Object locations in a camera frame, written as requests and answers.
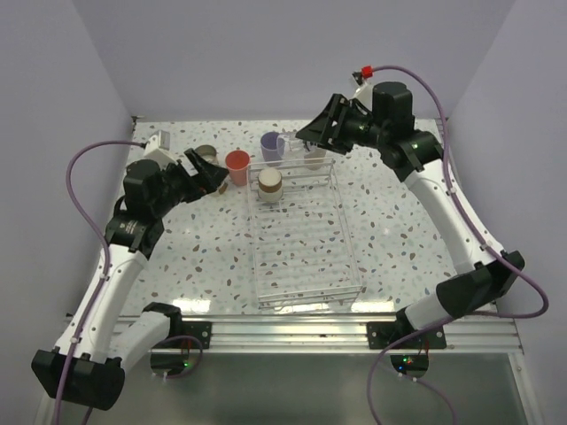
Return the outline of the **red plastic cup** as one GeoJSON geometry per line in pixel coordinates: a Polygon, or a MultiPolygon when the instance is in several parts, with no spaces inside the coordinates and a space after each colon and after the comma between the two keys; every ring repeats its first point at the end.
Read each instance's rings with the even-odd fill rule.
{"type": "Polygon", "coordinates": [[[250,164],[250,156],[246,151],[231,151],[225,157],[225,165],[229,170],[229,178],[237,186],[247,184],[247,167],[250,164]]]}

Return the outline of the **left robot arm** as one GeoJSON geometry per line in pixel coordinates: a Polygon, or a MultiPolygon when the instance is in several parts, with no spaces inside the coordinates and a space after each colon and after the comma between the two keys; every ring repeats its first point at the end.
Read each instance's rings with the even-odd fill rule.
{"type": "Polygon", "coordinates": [[[129,369],[151,348],[175,347],[182,340],[203,346],[185,332],[180,308],[157,302],[119,336],[113,334],[134,281],[164,233],[165,216],[214,193],[229,174],[193,149],[185,155],[195,174],[164,151],[128,165],[124,194],[98,233],[102,251],[88,290],[54,347],[37,351],[32,360],[35,376],[57,406],[66,401],[106,411],[118,400],[129,369]]]}

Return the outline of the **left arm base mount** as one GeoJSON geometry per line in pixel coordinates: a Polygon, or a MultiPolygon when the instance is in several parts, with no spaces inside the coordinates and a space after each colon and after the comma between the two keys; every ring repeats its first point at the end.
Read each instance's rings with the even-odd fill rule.
{"type": "Polygon", "coordinates": [[[169,330],[165,340],[160,341],[157,348],[198,348],[198,344],[186,338],[173,340],[177,336],[192,336],[196,338],[204,350],[208,350],[212,336],[211,321],[185,321],[182,310],[175,305],[151,302],[144,309],[144,313],[160,313],[169,320],[169,330]]]}

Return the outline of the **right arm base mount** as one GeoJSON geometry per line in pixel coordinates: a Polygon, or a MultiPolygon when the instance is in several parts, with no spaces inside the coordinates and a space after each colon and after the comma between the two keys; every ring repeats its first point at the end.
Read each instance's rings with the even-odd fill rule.
{"type": "MultiPolygon", "coordinates": [[[[382,350],[390,344],[398,342],[405,336],[416,331],[408,327],[405,322],[398,323],[398,319],[392,321],[373,320],[366,324],[366,337],[370,350],[382,350]]],[[[393,346],[393,349],[424,350],[424,349],[446,349],[447,340],[443,327],[436,327],[413,336],[401,344],[393,346]]]]}

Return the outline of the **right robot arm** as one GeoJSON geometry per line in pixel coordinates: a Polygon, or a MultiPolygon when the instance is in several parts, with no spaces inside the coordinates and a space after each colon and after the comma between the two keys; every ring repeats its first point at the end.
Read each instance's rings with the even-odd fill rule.
{"type": "Polygon", "coordinates": [[[518,251],[506,251],[488,231],[483,231],[485,240],[479,242],[458,213],[451,199],[456,185],[443,174],[443,148],[433,133],[416,128],[413,95],[405,84],[378,83],[367,103],[334,94],[296,136],[343,155],[354,146],[377,150],[382,162],[421,203],[448,249],[456,275],[396,313],[392,341],[415,347],[425,339],[430,325],[460,319],[503,297],[516,278],[490,250],[512,266],[524,268],[518,251]]]}

